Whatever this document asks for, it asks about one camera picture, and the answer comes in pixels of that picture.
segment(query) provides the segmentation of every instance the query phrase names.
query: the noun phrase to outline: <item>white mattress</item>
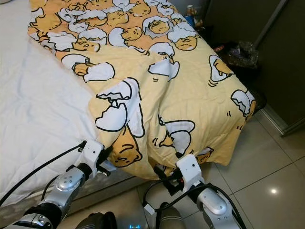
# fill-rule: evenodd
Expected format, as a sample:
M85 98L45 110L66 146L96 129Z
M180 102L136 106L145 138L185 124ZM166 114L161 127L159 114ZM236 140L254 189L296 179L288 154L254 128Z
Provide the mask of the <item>white mattress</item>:
M27 0L0 5L0 198L26 174L82 140L95 139L92 94L27 35ZM75 151L25 182L4 205L44 186L78 158Z

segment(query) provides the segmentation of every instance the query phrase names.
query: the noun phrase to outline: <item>dark wall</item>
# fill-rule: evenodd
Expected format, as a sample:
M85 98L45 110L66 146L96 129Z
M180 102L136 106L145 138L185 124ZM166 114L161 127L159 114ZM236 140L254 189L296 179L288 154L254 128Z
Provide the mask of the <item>dark wall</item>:
M305 1L290 0L259 45L257 85L287 123L305 117Z
M280 0L213 0L205 25L214 25L213 42L255 42Z

